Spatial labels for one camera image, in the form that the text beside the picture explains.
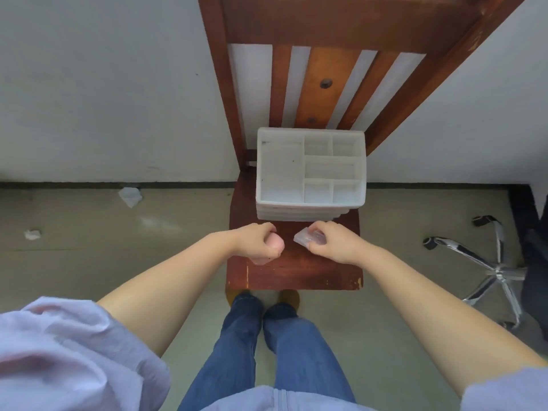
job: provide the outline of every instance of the hand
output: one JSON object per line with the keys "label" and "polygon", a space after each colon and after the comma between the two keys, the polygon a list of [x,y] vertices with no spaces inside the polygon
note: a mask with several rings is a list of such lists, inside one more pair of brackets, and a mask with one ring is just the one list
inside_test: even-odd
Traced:
{"label": "hand", "polygon": [[357,265],[360,248],[364,245],[358,235],[339,223],[317,221],[309,226],[309,232],[320,231],[325,235],[325,245],[309,243],[312,254],[324,256],[343,264]]}
{"label": "hand", "polygon": [[278,258],[281,252],[265,244],[266,237],[276,232],[276,227],[270,222],[251,223],[238,229],[230,231],[234,239],[233,255],[246,256],[251,259]]}

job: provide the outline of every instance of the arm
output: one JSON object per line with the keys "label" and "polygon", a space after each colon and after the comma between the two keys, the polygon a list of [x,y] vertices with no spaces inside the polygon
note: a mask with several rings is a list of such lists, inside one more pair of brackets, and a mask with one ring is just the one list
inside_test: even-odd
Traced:
{"label": "arm", "polygon": [[310,231],[316,229],[327,244],[311,243],[310,251],[366,269],[458,395],[472,384],[547,366],[510,332],[388,251],[334,222],[316,222]]}
{"label": "arm", "polygon": [[221,264],[232,255],[277,258],[265,237],[276,228],[256,223],[215,232],[132,278],[98,304],[158,356],[171,344]]}

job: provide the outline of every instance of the chair seat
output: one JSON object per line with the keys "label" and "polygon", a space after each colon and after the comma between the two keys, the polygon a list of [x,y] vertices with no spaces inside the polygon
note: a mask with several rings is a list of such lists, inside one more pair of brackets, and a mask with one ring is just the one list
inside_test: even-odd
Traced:
{"label": "chair seat", "polygon": [[[242,171],[236,183],[230,205],[230,229],[249,223],[262,223],[255,208],[257,170]],[[356,234],[360,234],[357,209],[335,219]],[[265,265],[255,265],[250,259],[233,256],[227,262],[226,284],[233,289],[251,290],[359,290],[363,285],[362,269],[343,265],[311,254],[293,241],[293,236],[308,226],[308,222],[272,221],[285,242],[282,256]]]}

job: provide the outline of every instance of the screw hole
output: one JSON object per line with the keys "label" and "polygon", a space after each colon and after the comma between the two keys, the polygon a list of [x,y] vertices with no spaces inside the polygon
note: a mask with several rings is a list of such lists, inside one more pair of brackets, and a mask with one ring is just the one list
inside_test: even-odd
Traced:
{"label": "screw hole", "polygon": [[319,83],[319,87],[322,89],[327,89],[333,84],[333,81],[331,79],[324,79]]}

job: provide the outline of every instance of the chair backrest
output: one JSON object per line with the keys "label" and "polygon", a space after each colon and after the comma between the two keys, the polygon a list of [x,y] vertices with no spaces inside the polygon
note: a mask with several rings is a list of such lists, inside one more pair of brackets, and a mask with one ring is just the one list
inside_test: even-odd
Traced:
{"label": "chair backrest", "polygon": [[362,50],[376,56],[338,129],[352,128],[400,53],[425,54],[367,128],[369,154],[523,1],[198,0],[240,168],[257,150],[245,146],[229,43],[272,45],[272,127],[282,123],[293,46],[311,47],[297,128],[325,128]]}

